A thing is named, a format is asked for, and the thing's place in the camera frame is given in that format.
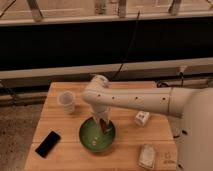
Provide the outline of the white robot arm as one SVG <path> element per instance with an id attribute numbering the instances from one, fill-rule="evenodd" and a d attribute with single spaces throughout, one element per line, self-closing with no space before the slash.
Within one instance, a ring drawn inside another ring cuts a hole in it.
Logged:
<path id="1" fill-rule="evenodd" d="M 213 171 L 213 87 L 111 89 L 105 76 L 96 75 L 82 98 L 96 122 L 108 119 L 110 106 L 181 118 L 177 170 Z"/>

